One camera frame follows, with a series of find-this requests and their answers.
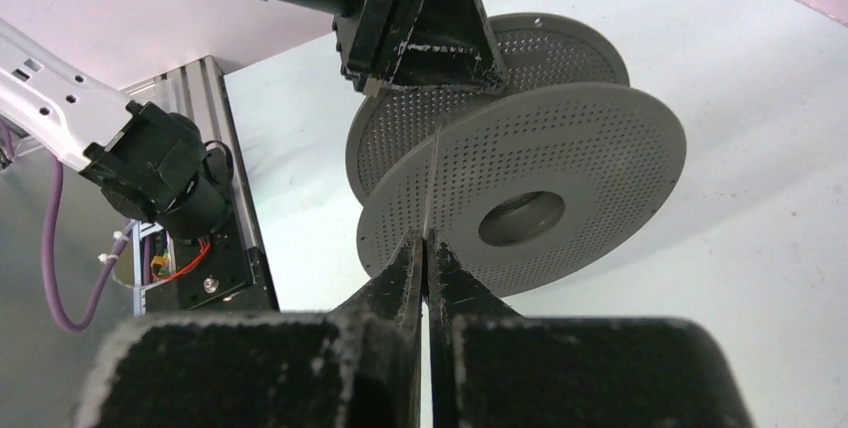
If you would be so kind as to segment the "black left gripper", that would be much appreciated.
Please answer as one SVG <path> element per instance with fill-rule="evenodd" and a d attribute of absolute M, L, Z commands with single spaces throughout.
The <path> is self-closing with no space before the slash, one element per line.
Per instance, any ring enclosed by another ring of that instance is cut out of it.
<path fill-rule="evenodd" d="M 354 0 L 332 27 L 340 73 L 359 93 L 504 88 L 505 63 L 482 0 Z"/>

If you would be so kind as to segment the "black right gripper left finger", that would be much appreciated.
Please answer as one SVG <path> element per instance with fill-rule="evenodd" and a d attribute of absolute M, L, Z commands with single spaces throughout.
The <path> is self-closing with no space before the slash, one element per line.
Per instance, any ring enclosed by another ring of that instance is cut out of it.
<path fill-rule="evenodd" d="M 329 311 L 157 313 L 104 341 L 76 427 L 416 427 L 424 243 Z"/>

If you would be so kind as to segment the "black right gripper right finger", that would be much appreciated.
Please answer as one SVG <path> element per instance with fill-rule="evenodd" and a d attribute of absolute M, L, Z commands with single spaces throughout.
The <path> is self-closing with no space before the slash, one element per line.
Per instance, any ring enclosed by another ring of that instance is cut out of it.
<path fill-rule="evenodd" d="M 526 317 L 425 242 L 438 427 L 750 427 L 718 343 L 675 317 Z"/>

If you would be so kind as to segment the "dark grey cable spool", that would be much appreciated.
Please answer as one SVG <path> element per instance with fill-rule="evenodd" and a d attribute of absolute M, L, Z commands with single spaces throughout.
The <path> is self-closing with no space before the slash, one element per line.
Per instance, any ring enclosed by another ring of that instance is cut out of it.
<path fill-rule="evenodd" d="M 383 91 L 354 117 L 346 169 L 370 276 L 429 224 L 492 292 L 526 292 L 616 249 L 680 177 L 681 122 L 631 86 L 600 32 L 544 13 L 491 24 L 502 94 Z"/>

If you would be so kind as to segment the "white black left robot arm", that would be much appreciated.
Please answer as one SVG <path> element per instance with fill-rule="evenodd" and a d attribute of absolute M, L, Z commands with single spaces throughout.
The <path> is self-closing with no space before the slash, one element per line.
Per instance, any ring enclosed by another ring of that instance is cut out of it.
<path fill-rule="evenodd" d="M 332 15 L 341 74 L 365 95 L 504 87 L 505 64 L 482 0 L 280 1 Z M 191 241 L 229 216 L 190 119 L 133 100 L 8 23 L 1 26 L 1 114 L 126 217 Z"/>

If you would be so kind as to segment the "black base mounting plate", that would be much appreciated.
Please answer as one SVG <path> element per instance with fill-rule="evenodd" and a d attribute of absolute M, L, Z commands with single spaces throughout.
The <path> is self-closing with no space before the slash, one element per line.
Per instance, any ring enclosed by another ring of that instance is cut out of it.
<path fill-rule="evenodd" d="M 154 253 L 165 259 L 148 265 L 153 284 L 142 290 L 145 313 L 278 307 L 267 257 L 237 215 L 201 242 L 154 237 Z"/>

